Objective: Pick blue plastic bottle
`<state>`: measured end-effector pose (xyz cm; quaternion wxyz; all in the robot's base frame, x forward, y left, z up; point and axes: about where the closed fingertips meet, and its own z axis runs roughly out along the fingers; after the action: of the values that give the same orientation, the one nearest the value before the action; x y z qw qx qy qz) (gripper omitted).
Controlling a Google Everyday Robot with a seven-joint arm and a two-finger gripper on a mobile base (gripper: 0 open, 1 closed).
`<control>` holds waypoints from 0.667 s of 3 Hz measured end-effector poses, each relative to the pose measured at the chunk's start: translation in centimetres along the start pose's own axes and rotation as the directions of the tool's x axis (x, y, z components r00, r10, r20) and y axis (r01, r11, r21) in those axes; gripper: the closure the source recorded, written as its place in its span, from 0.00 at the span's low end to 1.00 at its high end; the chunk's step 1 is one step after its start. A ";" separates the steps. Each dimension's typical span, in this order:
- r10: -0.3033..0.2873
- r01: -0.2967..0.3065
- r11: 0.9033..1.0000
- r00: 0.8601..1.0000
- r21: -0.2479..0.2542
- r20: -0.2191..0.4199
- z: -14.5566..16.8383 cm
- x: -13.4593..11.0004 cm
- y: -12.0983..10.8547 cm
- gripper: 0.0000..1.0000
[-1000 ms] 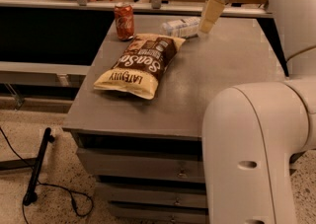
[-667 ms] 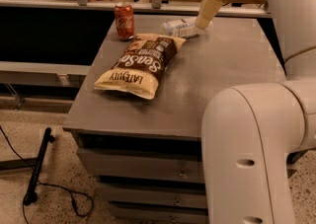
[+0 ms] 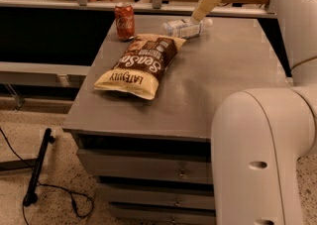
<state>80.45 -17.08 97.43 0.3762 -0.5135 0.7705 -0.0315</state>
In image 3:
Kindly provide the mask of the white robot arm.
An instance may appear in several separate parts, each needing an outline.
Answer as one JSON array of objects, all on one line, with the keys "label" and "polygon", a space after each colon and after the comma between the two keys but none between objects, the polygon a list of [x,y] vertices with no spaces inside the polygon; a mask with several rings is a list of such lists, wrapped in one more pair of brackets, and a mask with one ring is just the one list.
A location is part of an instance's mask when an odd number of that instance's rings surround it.
[{"label": "white robot arm", "polygon": [[316,151],[316,0],[271,0],[293,84],[248,89],[211,126],[217,225],[303,225],[296,163]]}]

